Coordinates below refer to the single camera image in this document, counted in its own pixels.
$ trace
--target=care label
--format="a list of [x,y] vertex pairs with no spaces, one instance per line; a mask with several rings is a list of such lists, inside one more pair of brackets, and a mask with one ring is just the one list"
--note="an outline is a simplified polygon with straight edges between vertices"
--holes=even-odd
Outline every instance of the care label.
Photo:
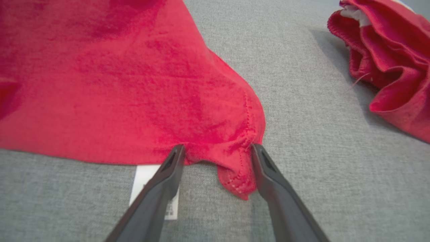
[[[136,167],[135,180],[133,182],[132,194],[130,196],[131,205],[139,193],[142,191],[143,187],[148,183],[149,180],[160,168],[160,164],[148,164],[148,165],[138,165]],[[178,219],[178,203],[179,203],[179,188],[175,197],[167,203],[165,220],[177,220]]]

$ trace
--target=crumpled red fabric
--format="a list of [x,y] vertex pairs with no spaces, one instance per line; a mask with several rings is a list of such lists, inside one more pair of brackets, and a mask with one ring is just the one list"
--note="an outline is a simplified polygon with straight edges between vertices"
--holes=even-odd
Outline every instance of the crumpled red fabric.
[[370,110],[430,143],[430,23],[390,0],[343,0],[328,28],[350,48],[350,73],[380,88]]

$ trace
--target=red cloth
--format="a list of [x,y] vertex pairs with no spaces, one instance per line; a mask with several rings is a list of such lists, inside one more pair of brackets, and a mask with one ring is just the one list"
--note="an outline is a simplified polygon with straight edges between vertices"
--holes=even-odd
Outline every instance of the red cloth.
[[265,121],[252,88],[205,45],[182,0],[4,1],[0,147],[154,164],[176,144],[247,199]]
[[333,13],[328,28],[350,47],[351,75],[381,89],[370,110],[430,142],[430,23],[390,0],[344,0],[340,5],[361,11],[364,26],[343,10]]

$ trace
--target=red towel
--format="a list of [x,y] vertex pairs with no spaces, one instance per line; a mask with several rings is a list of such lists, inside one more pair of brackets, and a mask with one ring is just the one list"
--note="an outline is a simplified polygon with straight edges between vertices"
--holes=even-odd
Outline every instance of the red towel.
[[252,88],[205,45],[182,0],[3,1],[0,147],[154,164],[176,144],[247,199],[265,121]]
[[329,30],[350,48],[350,73],[381,90],[370,110],[430,142],[430,23],[390,0],[344,0]]

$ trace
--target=gray fabric surface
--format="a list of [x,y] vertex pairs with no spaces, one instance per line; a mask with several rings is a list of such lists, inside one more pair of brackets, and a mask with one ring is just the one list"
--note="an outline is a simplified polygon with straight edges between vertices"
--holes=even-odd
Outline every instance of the gray fabric surface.
[[[429,240],[430,145],[373,115],[374,89],[351,88],[347,50],[326,29],[337,1],[185,3],[259,96],[264,146],[333,242]],[[0,150],[0,241],[103,241],[134,172]],[[209,163],[184,169],[178,216],[161,241],[274,241],[264,200],[228,193]]]

